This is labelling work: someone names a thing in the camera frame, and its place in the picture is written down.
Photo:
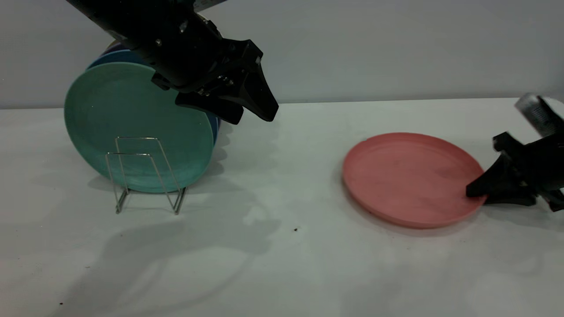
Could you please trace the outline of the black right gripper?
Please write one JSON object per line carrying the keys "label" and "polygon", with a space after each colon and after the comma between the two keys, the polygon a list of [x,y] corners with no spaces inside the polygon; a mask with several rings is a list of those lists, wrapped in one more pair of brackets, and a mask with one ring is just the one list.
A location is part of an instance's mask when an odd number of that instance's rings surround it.
{"label": "black right gripper", "polygon": [[467,197],[486,196],[485,205],[534,206],[542,197],[551,211],[563,210],[564,137],[556,133],[522,144],[509,133],[493,138],[500,156],[466,187]]}

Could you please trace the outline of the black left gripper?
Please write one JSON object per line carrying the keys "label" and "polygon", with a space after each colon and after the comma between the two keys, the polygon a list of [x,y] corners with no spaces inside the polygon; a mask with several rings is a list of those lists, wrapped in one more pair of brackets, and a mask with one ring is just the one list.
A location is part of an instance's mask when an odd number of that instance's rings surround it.
{"label": "black left gripper", "polygon": [[[180,92],[177,106],[213,114],[237,125],[244,108],[272,122],[279,105],[260,64],[263,52],[250,40],[224,38],[195,12],[193,0],[152,0],[149,26],[133,51],[154,69],[152,83]],[[197,91],[222,80],[231,90]]]}

